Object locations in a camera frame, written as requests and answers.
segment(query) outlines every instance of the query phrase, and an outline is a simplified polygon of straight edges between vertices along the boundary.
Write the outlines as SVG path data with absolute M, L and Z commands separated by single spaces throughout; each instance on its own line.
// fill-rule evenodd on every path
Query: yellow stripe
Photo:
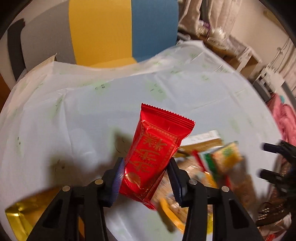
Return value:
M 112 60 L 108 62 L 103 62 L 103 63 L 97 63 L 94 65 L 91 65 L 93 68 L 116 68 L 116 67 L 121 67 L 129 64 L 135 64 L 137 61 L 133 58 L 121 58 L 117 60 Z
M 69 24 L 77 64 L 132 57 L 131 0 L 70 0 Z

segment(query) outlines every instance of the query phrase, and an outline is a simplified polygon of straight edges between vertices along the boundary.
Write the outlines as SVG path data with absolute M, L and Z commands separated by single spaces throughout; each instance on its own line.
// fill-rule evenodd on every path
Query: red cloth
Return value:
M 277 94 L 272 97 L 267 106 L 277 123 L 282 139 L 296 146 L 296 116 L 291 106 L 282 104 Z

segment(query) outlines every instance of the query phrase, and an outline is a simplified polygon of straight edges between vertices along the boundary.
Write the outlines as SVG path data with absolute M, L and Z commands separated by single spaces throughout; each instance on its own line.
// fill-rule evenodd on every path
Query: red snack package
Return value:
M 125 158 L 120 193 L 155 209 L 150 200 L 165 168 L 195 122 L 147 104 L 141 105 L 133 142 Z

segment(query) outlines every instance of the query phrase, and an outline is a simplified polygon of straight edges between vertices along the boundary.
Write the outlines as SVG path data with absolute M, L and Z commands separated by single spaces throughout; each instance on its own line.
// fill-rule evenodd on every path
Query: white table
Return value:
M 248 81 L 202 42 L 117 69 L 51 62 L 14 87 L 0 115 L 0 221 L 12 240 L 4 210 L 53 185 L 100 177 L 128 151 L 142 102 L 193 119 L 192 135 L 217 130 L 226 143 L 238 141 L 258 202 L 266 196 L 257 171 L 273 169 L 276 155 L 260 144 L 281 135 Z M 119 241 L 181 239 L 157 212 L 124 197 L 106 210 L 106 222 Z

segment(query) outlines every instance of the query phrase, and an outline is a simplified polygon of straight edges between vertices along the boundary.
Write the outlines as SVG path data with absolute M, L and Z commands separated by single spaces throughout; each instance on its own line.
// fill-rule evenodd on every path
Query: gray fabric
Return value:
M 69 1 L 29 22 L 22 30 L 21 44 L 27 71 L 55 54 L 59 62 L 76 64 L 69 26 Z

